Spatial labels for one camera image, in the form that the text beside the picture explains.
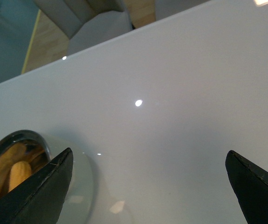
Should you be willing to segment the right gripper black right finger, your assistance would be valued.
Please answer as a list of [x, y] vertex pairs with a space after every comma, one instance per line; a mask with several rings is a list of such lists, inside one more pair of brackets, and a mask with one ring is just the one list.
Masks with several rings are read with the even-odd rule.
[[225, 167], [247, 223], [268, 224], [268, 172], [233, 150]]

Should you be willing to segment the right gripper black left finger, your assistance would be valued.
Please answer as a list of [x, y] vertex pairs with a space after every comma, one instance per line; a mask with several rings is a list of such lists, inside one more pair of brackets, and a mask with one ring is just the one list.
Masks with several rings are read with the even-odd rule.
[[57, 223], [72, 170], [73, 152], [66, 148], [0, 199], [0, 224]]

